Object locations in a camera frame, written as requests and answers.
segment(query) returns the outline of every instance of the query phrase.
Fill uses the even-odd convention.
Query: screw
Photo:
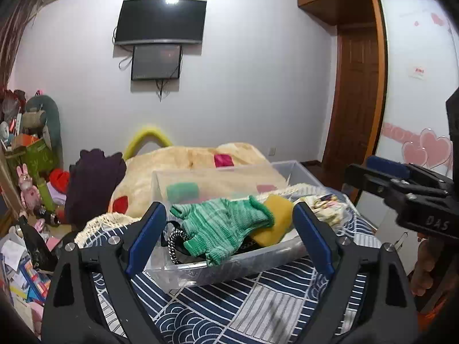
[[[109,239],[108,239],[108,242],[109,244],[111,245],[117,245],[119,243],[119,241],[121,240],[121,238],[118,236],[118,235],[114,235],[114,236],[111,236]]]
[[[340,236],[338,238],[338,243],[341,245],[341,246],[347,246],[347,245],[350,245],[352,243],[352,239],[349,238],[348,236]]]
[[[71,242],[71,243],[67,243],[67,244],[65,245],[65,250],[66,250],[67,252],[71,252],[71,251],[73,251],[74,249],[75,249],[75,243],[72,243],[72,242]]]
[[[392,243],[384,243],[382,245],[387,252],[395,252],[395,246]]]

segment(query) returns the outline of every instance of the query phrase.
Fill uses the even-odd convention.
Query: black and white rope
[[[176,264],[181,264],[180,261],[177,260],[177,256],[175,255],[175,242],[177,239],[182,238],[183,240],[188,240],[186,233],[182,229],[174,229],[168,238],[168,249],[169,249],[169,256],[171,261]]]

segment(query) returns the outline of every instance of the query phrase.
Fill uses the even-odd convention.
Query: yellow sponge
[[[274,215],[274,225],[254,230],[249,236],[260,246],[267,247],[279,243],[290,228],[293,203],[278,195],[270,195],[263,204]]]

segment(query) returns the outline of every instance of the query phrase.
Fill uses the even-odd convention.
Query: black tv screen
[[[116,45],[203,42],[207,1],[124,0]]]

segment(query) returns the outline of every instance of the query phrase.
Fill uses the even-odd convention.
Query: pink heart sticker
[[[427,152],[427,168],[434,168],[445,163],[453,151],[453,144],[446,137],[439,137],[432,129],[421,132],[421,146]]]
[[[416,147],[412,142],[402,145],[402,155],[405,163],[423,166],[427,162],[427,152],[424,148]]]

